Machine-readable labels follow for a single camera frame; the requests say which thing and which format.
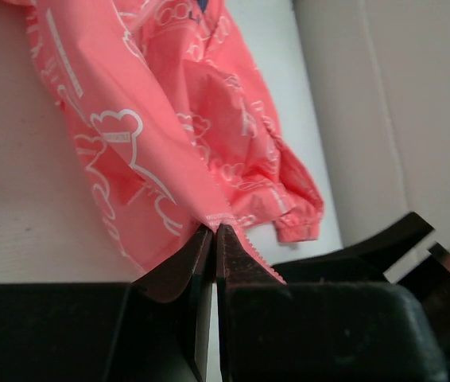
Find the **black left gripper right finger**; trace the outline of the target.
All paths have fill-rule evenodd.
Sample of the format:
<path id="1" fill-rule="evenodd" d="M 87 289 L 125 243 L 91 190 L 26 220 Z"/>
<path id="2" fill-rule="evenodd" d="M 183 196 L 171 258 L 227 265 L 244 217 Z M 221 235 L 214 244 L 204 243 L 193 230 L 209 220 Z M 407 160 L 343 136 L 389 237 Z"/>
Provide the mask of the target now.
<path id="1" fill-rule="evenodd" d="M 217 232 L 225 381 L 445 381 L 421 304 L 390 283 L 282 283 Z"/>

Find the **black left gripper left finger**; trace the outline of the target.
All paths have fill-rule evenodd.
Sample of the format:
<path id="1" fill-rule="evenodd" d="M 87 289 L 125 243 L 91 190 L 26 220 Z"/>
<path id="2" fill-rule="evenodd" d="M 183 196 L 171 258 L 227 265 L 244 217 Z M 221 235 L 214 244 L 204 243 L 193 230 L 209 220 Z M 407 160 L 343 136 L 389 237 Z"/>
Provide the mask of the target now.
<path id="1" fill-rule="evenodd" d="M 213 232 L 188 242 L 134 282 L 134 377 L 138 381 L 205 381 L 211 323 Z"/>

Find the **pink printed hooded jacket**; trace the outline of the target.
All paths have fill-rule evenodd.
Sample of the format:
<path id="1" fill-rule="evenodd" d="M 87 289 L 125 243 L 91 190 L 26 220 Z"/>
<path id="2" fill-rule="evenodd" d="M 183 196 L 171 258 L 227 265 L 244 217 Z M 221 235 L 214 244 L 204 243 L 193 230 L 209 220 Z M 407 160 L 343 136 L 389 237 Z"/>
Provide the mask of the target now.
<path id="1" fill-rule="evenodd" d="M 146 274 L 204 225 L 315 240 L 324 202 L 222 1 L 27 1 L 40 78 L 122 255 Z"/>

